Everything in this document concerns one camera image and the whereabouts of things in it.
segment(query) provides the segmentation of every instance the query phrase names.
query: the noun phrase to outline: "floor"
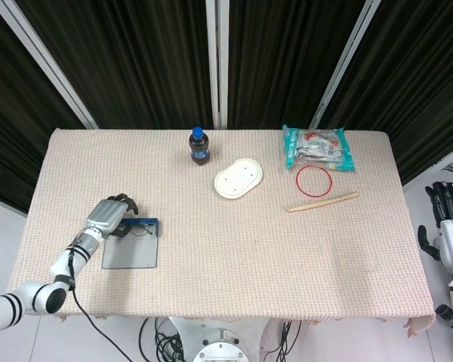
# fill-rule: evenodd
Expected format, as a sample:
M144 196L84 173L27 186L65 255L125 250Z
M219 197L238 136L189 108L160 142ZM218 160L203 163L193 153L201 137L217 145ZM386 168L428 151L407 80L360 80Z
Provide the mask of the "floor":
M448 180L451 175L437 175ZM423 223L434 238L434 219L424 187L406 193L413 228ZM12 272L25 219L0 207L0 294L5 292ZM450 280L439 263L424 253L422 262L427 274L435 305L448 303L447 284ZM97 320L97 325L115 340L134 361L140 361L137 334L139 318L111 317ZM453 362L453 331L436 322L427 332L408 339L402 328L405 321L382 323L373 319L351 319L322 322L305 326L299 340L287 357L288 361L379 361L379 362ZM272 321L262 338L262 352L274 349L278 343L278 324ZM143 335L146 356L154 357L153 326L147 324ZM15 327L0 332L0 361L118 361L122 356L95 332L83 316L59 318L25 316ZM267 361L274 361L270 355Z

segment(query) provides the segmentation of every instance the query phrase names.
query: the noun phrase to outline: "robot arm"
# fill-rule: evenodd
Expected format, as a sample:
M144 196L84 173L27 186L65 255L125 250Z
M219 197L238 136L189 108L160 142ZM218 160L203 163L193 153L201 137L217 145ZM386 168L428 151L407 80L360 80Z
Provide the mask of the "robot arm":
M0 330L14 326L24 313L53 314L62 308L67 292L76 286L76 275L92 257L100 242L114 234L123 216L137 205L126 194L111 196L97 204L74 238L52 265L52 284L22 283L11 293L0 296Z

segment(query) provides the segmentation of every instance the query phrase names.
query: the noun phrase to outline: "black curtain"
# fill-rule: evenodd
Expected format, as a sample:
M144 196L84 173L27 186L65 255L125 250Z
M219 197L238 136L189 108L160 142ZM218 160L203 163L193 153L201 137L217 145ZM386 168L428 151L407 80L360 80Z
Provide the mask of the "black curtain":
M364 0L230 0L229 128L306 128Z
M403 183L453 151L453 1L383 1L319 128L382 130Z
M213 127L204 1L17 3L99 127Z
M28 210L56 127L83 128L0 16L0 201Z

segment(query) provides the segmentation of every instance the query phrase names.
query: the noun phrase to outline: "black cable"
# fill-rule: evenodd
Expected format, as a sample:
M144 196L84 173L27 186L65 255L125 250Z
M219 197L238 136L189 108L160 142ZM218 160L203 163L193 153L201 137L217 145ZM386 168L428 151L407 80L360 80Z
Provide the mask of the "black cable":
M71 247L71 250L69 252L69 261L68 261L68 266L69 266L69 271L70 271L70 277L75 280L75 273L74 273L74 242L72 243L72 247ZM120 347L114 343L114 341L109 338L102 330L100 330L99 328L97 328L97 326L94 324L94 322L92 321L91 317L89 316L89 314L83 309L83 307L81 306L81 304L79 303L79 301L77 300L77 295L76 295L76 287L75 285L72 287L72 296L74 297L74 301L76 303L76 305L79 307L79 309L81 310L81 312L85 315L85 317L89 320L89 322L91 323L92 327L102 336L104 337L105 339L107 339L114 347L116 347L116 349L121 352L121 354L126 358L126 360L128 360L129 362L133 362L132 359L130 359L130 357L123 351L120 349Z
M159 318L156 318L154 321L154 342L156 345L156 358L158 359L158 362L184 362L183 344L179 333L176 333L173 336L166 336L159 331L159 328L167 318L159 325L158 320Z
M143 336L143 330L144 330L144 326L146 326L146 322L148 321L149 318L146 318L143 322L143 324L141 324L141 328L139 329L139 336L137 337L137 344L139 345L139 352L141 353L141 357L146 361L146 362L151 362L150 360L148 360L148 358L146 357L146 355L144 354L144 351L143 351L143 345L141 344L141 337Z
M279 344L279 347L277 347L276 349L272 350L272 351L269 351L265 354L265 356L263 356L263 362L265 362L265 360L267 359L267 356L269 354L272 354L272 353L275 353L275 352L279 352L277 354L277 358L276 358L276 362L286 362L286 356L287 354L289 354L291 352L291 350L293 349L296 341L297 341L297 338L300 334L300 329L302 327L302 321L299 321L299 327L297 329L297 334L295 335L295 338L294 338L294 341L292 342L292 345L290 346L290 348L288 347L288 334L290 332L290 329L291 329L291 325L292 325L292 322L289 321L289 322L285 322L282 326L282 333L280 335L280 344Z
M285 355L289 354L290 351L293 349L293 347L294 347L294 345L295 345L295 343L296 343L296 341L297 341L297 338L299 337L300 328L301 328L301 327L302 327L302 321L299 321L299 327L298 327L298 329L297 329L297 334L295 335L294 341L292 342L292 345L291 345L290 349L288 350L288 352L287 352Z

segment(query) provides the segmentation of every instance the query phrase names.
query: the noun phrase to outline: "snack bag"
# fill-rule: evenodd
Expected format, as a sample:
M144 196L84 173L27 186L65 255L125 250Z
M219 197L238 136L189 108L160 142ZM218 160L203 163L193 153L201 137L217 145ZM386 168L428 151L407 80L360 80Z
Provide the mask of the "snack bag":
M354 160L344 129L302 130L283 125L285 166L292 168L294 162L302 164L321 162L330 170L354 170Z

